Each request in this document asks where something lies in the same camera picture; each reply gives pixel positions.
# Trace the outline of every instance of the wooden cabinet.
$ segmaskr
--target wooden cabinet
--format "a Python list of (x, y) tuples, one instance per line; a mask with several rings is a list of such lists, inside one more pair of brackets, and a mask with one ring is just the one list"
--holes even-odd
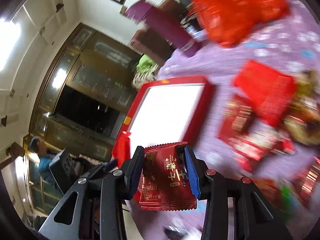
[(90, 66), (124, 86), (131, 81), (141, 55), (112, 38), (96, 33), (81, 53), (84, 65)]
[(56, 148), (66, 147), (72, 155), (83, 154), (109, 161), (114, 139), (88, 128), (79, 128), (69, 119), (52, 119), (44, 113), (55, 114), (59, 97), (67, 85), (126, 114), (136, 96), (131, 82), (140, 58), (141, 55), (129, 47), (86, 25), (78, 25), (44, 78), (29, 132), (41, 136)]
[(59, 149), (68, 148), (74, 156), (83, 154), (104, 162), (111, 159), (112, 145), (58, 122), (50, 122), (46, 141)]
[(66, 85), (122, 113), (129, 111), (136, 96), (135, 89), (115, 81), (100, 69), (84, 64), (81, 57)]

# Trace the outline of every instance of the red gift box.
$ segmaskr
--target red gift box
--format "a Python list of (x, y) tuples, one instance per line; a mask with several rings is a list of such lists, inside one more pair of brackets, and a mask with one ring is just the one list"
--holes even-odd
[(296, 91), (292, 76), (249, 60), (234, 79), (250, 98), (255, 113), (268, 125), (277, 126)]
[(117, 158), (117, 166), (121, 168), (125, 160), (130, 159), (130, 136), (131, 133), (121, 131), (113, 149), (112, 155)]
[(177, 77), (143, 84), (119, 132), (119, 135), (122, 131), (132, 133), (130, 157), (137, 146), (148, 147), (172, 141), (187, 141), (189, 146), (194, 145), (214, 91), (215, 85), (204, 76)]

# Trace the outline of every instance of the red plastic bag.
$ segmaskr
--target red plastic bag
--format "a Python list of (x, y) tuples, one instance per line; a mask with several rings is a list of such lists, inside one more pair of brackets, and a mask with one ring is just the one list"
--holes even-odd
[(130, 132), (122, 131), (119, 135), (116, 144), (113, 147), (112, 155), (114, 158), (117, 158), (117, 166), (121, 168), (125, 160), (130, 159)]
[(288, 12), (285, 0), (193, 0), (197, 19), (211, 40), (230, 47), (251, 33), (258, 22), (279, 19)]
[(252, 102), (255, 113), (270, 126), (277, 126), (296, 91), (292, 76), (249, 60), (234, 79)]

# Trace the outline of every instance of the metal screw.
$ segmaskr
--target metal screw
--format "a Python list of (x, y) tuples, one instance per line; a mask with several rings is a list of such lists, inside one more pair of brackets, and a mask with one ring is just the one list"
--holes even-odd
[(241, 180), (245, 184), (249, 184), (251, 182), (251, 179), (249, 179), (248, 177), (243, 177)]
[(210, 176), (216, 175), (216, 171), (211, 169), (207, 170), (206, 173)]
[(79, 184), (84, 184), (84, 183), (86, 183), (87, 182), (87, 179), (86, 178), (80, 178), (80, 179), (78, 179), (78, 183)]
[(114, 176), (120, 176), (120, 175), (122, 175), (122, 171), (121, 171), (121, 170), (115, 170), (115, 171), (113, 172), (113, 175), (114, 175)]

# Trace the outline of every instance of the ceiling light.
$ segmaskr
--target ceiling light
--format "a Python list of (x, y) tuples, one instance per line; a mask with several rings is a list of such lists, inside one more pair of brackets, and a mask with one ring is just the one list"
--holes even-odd
[(2, 70), (8, 57), (20, 36), (20, 25), (0, 20), (0, 70)]
[(66, 79), (67, 73), (65, 70), (63, 69), (59, 69), (56, 77), (54, 78), (53, 82), (52, 82), (52, 86), (54, 88), (60, 88), (61, 85), (63, 84), (64, 80)]

